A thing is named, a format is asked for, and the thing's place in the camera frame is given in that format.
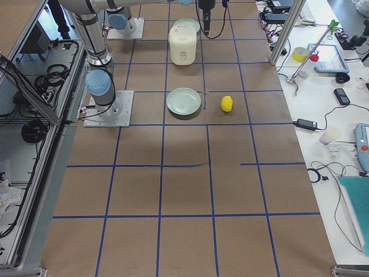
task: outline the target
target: green clamp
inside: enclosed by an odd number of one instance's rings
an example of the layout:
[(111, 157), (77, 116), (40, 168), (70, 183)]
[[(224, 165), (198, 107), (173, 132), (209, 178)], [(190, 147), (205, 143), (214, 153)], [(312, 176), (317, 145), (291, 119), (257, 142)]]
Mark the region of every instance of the green clamp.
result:
[(332, 36), (334, 29), (336, 26), (338, 26), (339, 22), (332, 19), (332, 21), (330, 22), (330, 24), (328, 25), (328, 28), (330, 29), (330, 35)]

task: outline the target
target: yellow toy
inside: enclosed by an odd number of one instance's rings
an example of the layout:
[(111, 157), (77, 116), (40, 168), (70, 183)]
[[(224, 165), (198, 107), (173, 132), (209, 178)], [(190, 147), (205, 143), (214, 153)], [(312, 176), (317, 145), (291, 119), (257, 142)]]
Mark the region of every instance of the yellow toy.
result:
[(227, 95), (227, 96), (225, 96), (221, 99), (220, 107), (226, 113), (228, 113), (232, 110), (232, 106), (233, 106), (233, 100), (229, 95)]

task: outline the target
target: white paper cup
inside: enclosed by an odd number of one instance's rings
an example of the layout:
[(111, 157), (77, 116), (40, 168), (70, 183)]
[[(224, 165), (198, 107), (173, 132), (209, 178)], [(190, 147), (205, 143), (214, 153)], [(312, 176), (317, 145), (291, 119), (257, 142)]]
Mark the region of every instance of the white paper cup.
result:
[(338, 129), (336, 128), (327, 128), (324, 132), (324, 134), (321, 136), (321, 138), (319, 139), (319, 141), (324, 144), (327, 145), (329, 143), (331, 143), (332, 141), (338, 139), (341, 136), (341, 133)]

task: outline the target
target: white mounting plate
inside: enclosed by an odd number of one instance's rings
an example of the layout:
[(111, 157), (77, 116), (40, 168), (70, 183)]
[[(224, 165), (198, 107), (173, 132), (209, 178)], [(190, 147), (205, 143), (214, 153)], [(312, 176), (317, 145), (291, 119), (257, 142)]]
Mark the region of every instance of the white mounting plate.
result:
[(131, 40), (131, 39), (142, 39), (142, 33), (144, 32), (144, 18), (133, 18), (136, 23), (136, 30), (127, 35), (119, 33), (116, 29), (109, 30), (108, 39), (111, 40)]
[[(113, 121), (105, 121), (101, 116), (96, 115), (97, 111), (94, 108), (87, 110), (84, 115), (89, 117), (90, 115), (95, 115), (94, 117), (85, 118), (85, 127), (129, 127), (131, 120), (132, 104), (133, 104), (133, 91), (116, 91), (116, 97), (121, 100), (123, 110), (119, 115), (114, 117)], [(89, 105), (95, 105), (95, 101), (91, 97)]]

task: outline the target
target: teal mat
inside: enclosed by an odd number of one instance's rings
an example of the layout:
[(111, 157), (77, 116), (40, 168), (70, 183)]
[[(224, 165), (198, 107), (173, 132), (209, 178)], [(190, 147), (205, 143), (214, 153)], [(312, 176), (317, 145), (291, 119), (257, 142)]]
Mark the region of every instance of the teal mat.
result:
[(350, 197), (365, 239), (364, 253), (369, 256), (369, 178), (340, 177), (339, 180)]

